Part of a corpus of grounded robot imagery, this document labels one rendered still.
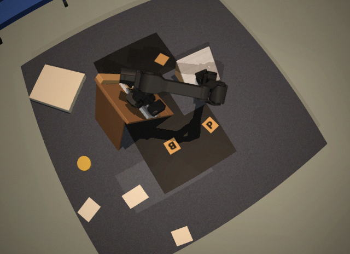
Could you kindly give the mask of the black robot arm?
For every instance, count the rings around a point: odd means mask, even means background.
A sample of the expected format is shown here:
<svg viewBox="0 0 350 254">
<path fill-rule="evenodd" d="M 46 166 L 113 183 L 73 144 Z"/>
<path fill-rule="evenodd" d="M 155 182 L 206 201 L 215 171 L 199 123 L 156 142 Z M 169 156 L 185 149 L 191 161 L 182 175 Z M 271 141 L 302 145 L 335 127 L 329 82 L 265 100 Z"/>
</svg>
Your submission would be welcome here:
<svg viewBox="0 0 350 254">
<path fill-rule="evenodd" d="M 134 85 L 133 90 L 126 95 L 127 102 L 134 108 L 141 108 L 148 95 L 161 92 L 195 97 L 213 106 L 225 102 L 228 86 L 217 81 L 216 72 L 204 69 L 195 73 L 198 85 L 165 79 L 162 75 L 161 72 L 122 67 L 119 83 Z"/>
</svg>

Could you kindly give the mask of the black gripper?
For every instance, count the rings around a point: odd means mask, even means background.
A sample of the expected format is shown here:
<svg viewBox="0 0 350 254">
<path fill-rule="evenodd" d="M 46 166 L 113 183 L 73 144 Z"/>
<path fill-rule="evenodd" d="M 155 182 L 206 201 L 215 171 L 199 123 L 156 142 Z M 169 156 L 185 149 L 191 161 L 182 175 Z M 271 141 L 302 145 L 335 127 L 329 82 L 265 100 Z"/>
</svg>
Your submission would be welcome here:
<svg viewBox="0 0 350 254">
<path fill-rule="evenodd" d="M 132 88 L 133 85 L 127 84 L 129 88 Z M 144 101 L 144 106 L 149 105 L 147 107 L 148 112 L 151 114 L 151 116 L 156 116 L 157 114 L 161 113 L 165 110 L 165 104 L 160 100 L 155 100 L 154 94 L 148 95 L 147 100 Z"/>
</svg>

